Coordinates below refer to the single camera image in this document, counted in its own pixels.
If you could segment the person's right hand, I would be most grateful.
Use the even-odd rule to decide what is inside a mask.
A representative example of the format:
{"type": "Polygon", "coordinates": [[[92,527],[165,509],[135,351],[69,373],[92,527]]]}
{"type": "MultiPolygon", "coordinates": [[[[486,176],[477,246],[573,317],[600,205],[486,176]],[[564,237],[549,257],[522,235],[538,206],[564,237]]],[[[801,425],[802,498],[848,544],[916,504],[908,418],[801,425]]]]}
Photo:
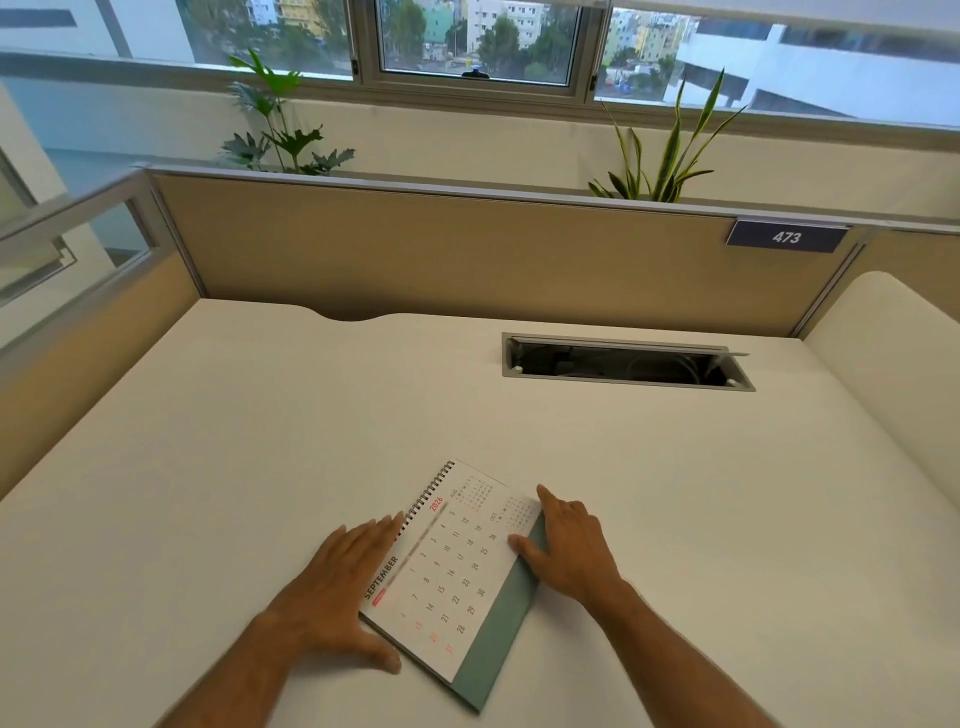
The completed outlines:
{"type": "Polygon", "coordinates": [[[558,498],[536,486],[544,517],[545,547],[552,560],[549,588],[578,602],[593,616],[618,606],[627,587],[599,519],[581,501],[558,498]]]}

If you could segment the person's left hand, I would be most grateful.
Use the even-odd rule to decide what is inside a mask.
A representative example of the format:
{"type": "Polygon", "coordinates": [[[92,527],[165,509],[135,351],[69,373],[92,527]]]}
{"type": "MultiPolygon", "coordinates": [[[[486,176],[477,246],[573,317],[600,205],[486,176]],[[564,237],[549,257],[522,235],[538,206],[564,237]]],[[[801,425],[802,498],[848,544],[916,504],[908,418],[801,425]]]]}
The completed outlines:
{"type": "Polygon", "coordinates": [[[339,526],[326,536],[304,569],[262,613],[277,616],[300,634],[307,656],[349,655],[349,634],[361,626],[359,611],[368,588],[397,540],[404,513],[339,526]]]}

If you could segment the spiral-bound desk calendar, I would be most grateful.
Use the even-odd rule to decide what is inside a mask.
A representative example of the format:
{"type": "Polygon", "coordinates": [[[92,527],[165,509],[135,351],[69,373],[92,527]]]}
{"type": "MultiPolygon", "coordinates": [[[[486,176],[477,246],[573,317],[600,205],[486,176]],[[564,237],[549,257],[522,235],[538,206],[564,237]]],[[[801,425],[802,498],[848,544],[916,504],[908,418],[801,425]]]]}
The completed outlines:
{"type": "Polygon", "coordinates": [[[509,545],[546,550],[539,500],[447,461],[406,513],[366,587],[360,618],[479,714],[539,579],[509,545]]]}

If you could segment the person's right forearm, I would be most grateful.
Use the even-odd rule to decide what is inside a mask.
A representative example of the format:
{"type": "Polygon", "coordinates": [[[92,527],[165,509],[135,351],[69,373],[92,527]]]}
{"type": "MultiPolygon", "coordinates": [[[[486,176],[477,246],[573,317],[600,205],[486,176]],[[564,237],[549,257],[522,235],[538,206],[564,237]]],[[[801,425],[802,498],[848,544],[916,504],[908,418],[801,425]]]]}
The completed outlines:
{"type": "Polygon", "coordinates": [[[583,606],[654,728],[783,728],[624,579],[598,583],[583,606]]]}

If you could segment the person's left forearm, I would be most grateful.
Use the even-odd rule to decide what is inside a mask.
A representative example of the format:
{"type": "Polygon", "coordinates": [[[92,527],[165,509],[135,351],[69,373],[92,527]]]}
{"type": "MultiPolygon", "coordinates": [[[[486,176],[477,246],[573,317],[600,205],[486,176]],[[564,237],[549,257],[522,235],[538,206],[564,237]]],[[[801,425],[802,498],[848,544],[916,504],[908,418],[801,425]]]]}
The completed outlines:
{"type": "Polygon", "coordinates": [[[154,728],[266,728],[302,652],[294,627],[258,614],[154,728]]]}

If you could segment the beige desk partition panel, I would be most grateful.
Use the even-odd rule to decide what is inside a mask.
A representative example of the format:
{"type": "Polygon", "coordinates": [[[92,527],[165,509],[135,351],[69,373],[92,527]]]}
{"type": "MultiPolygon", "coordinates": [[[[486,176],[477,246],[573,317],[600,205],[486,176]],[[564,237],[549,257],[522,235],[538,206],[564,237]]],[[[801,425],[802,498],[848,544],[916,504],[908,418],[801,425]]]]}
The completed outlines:
{"type": "Polygon", "coordinates": [[[960,322],[960,220],[146,168],[212,299],[804,337],[859,276],[960,322]],[[850,226],[834,253],[729,247],[739,217],[850,226]]]}

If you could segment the green snake plant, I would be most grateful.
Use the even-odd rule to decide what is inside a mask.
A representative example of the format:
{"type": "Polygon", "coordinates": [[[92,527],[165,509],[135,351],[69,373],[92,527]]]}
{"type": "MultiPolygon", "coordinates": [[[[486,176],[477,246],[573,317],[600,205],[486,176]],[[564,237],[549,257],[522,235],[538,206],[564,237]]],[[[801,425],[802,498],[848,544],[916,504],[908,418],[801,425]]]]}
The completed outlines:
{"type": "Polygon", "coordinates": [[[622,173],[606,173],[610,187],[606,187],[598,178],[590,180],[587,183],[590,195],[606,200],[645,200],[653,203],[676,204],[688,181],[714,173],[712,169],[700,167],[701,157],[714,139],[725,132],[726,128],[745,110],[744,106],[738,107],[712,131],[707,131],[717,111],[717,103],[724,90],[726,77],[726,68],[723,67],[717,79],[714,80],[697,122],[689,134],[684,131],[681,111],[688,76],[682,77],[673,106],[673,126],[669,131],[654,176],[647,175],[643,168],[643,145],[639,133],[631,126],[620,126],[606,103],[602,103],[602,108],[616,135],[622,159],[622,173]]]}

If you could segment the dark number sign plate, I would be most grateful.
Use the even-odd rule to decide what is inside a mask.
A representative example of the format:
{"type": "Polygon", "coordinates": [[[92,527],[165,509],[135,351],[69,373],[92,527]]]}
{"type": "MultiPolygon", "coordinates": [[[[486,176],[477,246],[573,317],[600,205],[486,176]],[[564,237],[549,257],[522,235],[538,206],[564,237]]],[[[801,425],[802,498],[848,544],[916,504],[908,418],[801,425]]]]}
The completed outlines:
{"type": "Polygon", "coordinates": [[[846,224],[739,217],[726,237],[726,246],[829,255],[850,230],[846,224]]]}

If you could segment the broad-leaf green plant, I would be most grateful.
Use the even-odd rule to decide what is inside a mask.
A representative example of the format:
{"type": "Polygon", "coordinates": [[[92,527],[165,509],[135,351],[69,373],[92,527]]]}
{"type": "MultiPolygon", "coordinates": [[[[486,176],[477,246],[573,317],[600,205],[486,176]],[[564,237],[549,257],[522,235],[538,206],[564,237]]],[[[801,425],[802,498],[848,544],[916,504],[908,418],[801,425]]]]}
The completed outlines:
{"type": "Polygon", "coordinates": [[[228,86],[235,106],[250,118],[251,130],[234,132],[223,140],[222,158],[248,171],[275,169],[308,177],[328,177],[355,159],[356,150],[351,147],[320,153],[326,139],[324,126],[300,127],[287,110],[304,81],[300,70],[276,70],[252,47],[246,54],[231,54],[227,61],[253,76],[252,80],[234,79],[228,86]]]}

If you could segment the glass and beige side partition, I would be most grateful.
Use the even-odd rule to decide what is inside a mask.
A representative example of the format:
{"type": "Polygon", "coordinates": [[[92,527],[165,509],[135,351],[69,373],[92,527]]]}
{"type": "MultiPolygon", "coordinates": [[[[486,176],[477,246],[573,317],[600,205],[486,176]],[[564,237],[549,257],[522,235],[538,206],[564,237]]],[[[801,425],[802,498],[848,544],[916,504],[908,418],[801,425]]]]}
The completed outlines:
{"type": "Polygon", "coordinates": [[[0,225],[0,502],[206,297],[147,169],[0,225]]]}

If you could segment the grey window frame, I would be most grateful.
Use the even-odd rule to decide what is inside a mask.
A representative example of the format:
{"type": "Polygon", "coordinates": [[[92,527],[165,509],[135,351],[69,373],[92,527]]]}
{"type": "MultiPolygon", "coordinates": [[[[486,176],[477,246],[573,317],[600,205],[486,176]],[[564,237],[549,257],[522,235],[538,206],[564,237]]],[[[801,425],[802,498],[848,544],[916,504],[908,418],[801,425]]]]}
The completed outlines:
{"type": "Polygon", "coordinates": [[[725,67],[718,113],[960,137],[960,0],[0,0],[0,77],[212,91],[250,47],[309,98],[657,115],[725,67]]]}

